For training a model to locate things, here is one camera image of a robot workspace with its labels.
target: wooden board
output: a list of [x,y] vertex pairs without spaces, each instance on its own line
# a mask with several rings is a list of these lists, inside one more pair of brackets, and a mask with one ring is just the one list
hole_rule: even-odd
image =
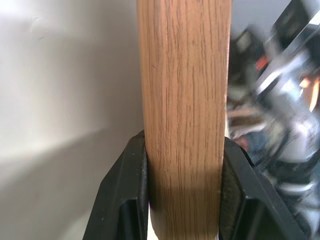
[[151,221],[160,240],[214,239],[230,0],[137,0]]

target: blurry background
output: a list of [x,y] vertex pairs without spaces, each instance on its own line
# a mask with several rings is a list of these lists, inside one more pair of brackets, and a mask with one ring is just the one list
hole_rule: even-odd
[[[232,30],[288,3],[234,0]],[[0,239],[81,239],[141,129],[135,0],[0,0]]]

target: wooden plank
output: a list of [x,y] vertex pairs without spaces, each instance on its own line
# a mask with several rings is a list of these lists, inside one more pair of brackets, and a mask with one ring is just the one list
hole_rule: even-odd
[[137,0],[151,221],[160,240],[218,232],[230,0]]

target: wood grain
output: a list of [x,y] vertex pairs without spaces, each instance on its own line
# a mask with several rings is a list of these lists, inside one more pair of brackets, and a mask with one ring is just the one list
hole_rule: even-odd
[[214,239],[231,0],[137,0],[151,221],[160,240]]

